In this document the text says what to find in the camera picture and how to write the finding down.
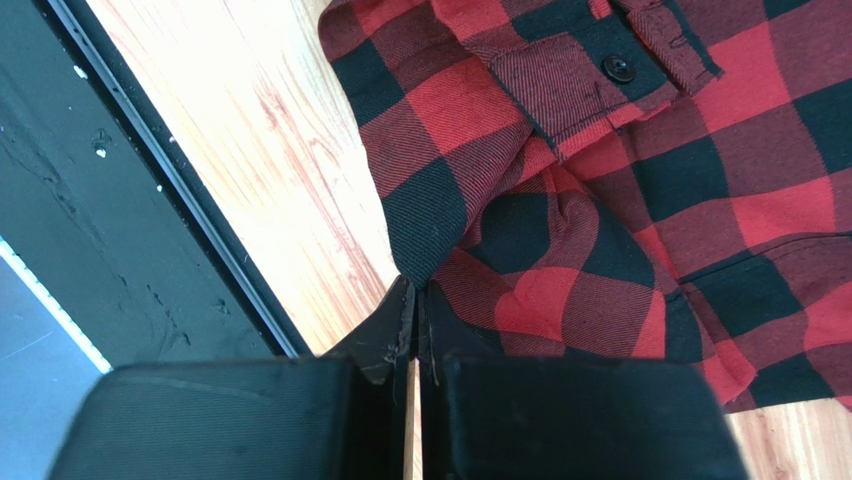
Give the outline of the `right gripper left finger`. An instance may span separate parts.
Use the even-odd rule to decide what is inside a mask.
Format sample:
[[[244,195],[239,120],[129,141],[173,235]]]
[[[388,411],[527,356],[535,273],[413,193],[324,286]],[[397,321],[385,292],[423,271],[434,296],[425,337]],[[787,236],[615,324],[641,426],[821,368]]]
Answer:
[[[411,358],[416,291],[398,276],[376,309],[324,354],[351,360],[367,381],[383,385]]]

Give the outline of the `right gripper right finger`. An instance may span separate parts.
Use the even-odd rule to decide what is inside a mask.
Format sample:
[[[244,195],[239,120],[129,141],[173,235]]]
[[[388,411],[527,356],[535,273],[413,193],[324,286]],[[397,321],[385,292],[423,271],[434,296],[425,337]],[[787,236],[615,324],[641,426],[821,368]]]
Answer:
[[[419,292],[419,363],[421,378],[439,386],[447,355],[496,356],[504,353],[500,334],[462,321],[437,282]]]

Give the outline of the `red black plaid shirt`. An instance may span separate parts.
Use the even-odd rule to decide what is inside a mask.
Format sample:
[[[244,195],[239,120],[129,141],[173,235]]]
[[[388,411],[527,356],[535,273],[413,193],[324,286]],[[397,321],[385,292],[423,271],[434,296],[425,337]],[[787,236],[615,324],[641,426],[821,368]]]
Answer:
[[[509,355],[851,401],[847,1],[334,1],[397,270]]]

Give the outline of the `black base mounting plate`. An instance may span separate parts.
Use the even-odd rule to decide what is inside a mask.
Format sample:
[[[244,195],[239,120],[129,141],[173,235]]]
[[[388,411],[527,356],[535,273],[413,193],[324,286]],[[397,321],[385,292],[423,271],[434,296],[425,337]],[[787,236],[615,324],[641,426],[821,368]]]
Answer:
[[[112,365],[309,353],[84,1],[1,5],[1,234]]]

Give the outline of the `aluminium rail frame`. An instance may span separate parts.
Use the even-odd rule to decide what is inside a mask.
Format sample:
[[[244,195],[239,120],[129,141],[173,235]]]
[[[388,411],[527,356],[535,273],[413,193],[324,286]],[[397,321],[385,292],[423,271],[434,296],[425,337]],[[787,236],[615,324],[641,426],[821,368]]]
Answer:
[[[1,477],[46,479],[79,405],[110,363],[1,242]]]

